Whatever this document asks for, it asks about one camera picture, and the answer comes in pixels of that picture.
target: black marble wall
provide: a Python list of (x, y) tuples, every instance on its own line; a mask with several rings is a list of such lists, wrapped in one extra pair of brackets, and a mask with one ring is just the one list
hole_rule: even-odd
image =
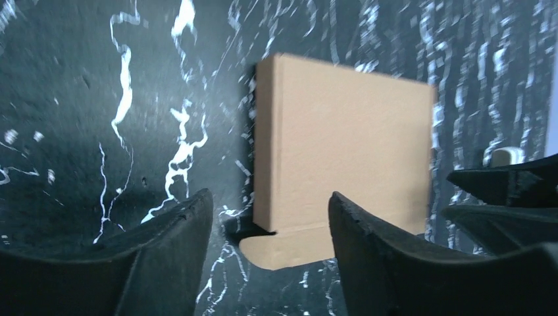
[(215, 227), (197, 315), (346, 315), (334, 259), (270, 272), (236, 246), (257, 233), (252, 92), (267, 55), (439, 87), (431, 241), (481, 251), (436, 217), (476, 203), (445, 182), (449, 171), (505, 145), (544, 152), (556, 1), (3, 2), (3, 246), (71, 251), (208, 187)]

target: cardboard box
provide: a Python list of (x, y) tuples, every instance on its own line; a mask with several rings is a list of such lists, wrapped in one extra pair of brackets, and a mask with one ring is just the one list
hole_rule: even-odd
[(339, 191), (374, 215), (424, 232), (435, 89), (286, 54), (256, 69), (254, 223), (241, 241), (258, 267), (334, 257), (328, 200)]

